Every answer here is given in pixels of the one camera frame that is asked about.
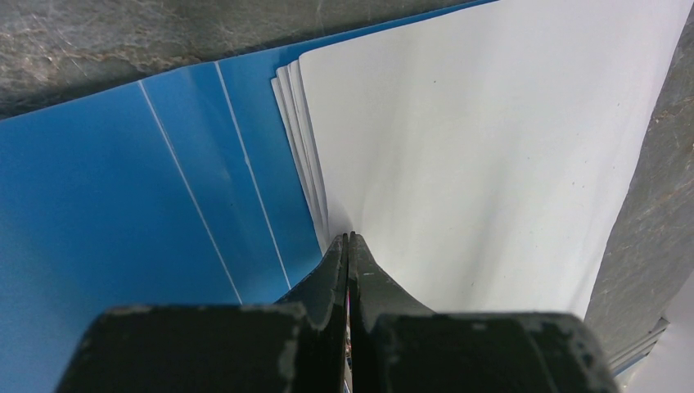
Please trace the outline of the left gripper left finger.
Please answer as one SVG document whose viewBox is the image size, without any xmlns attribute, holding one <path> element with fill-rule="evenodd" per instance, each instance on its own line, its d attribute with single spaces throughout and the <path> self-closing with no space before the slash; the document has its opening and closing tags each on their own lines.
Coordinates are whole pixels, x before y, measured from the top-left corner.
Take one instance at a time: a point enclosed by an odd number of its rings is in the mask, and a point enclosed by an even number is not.
<svg viewBox="0 0 694 393">
<path fill-rule="evenodd" d="M 272 304 L 126 305 L 95 318 L 59 392 L 341 392 L 347 235 Z"/>
</svg>

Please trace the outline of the white paper sheet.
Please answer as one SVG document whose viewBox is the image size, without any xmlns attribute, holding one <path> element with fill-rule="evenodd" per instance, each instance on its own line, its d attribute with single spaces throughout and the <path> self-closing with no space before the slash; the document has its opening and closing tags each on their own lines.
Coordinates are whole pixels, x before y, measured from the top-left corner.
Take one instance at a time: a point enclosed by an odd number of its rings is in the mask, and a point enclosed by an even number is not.
<svg viewBox="0 0 694 393">
<path fill-rule="evenodd" d="M 691 8 L 495 1 L 276 68 L 318 245 L 436 311 L 583 317 Z"/>
</svg>

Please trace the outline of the blue file folder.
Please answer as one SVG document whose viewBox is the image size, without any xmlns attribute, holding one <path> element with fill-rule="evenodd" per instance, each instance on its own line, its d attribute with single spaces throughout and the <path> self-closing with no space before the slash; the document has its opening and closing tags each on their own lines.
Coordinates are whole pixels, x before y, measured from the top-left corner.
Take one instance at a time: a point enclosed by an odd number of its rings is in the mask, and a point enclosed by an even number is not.
<svg viewBox="0 0 694 393">
<path fill-rule="evenodd" d="M 1 389 L 116 305 L 254 304 L 321 251 L 271 78 L 462 1 L 4 1 Z"/>
</svg>

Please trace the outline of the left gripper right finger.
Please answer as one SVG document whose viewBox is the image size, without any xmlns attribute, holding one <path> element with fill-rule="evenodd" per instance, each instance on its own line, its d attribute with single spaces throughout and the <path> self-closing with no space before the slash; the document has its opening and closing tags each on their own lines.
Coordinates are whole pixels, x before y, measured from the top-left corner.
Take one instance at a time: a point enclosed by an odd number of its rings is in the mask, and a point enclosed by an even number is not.
<svg viewBox="0 0 694 393">
<path fill-rule="evenodd" d="M 357 392 L 616 392 L 597 339 L 572 314 L 437 313 L 349 235 Z"/>
</svg>

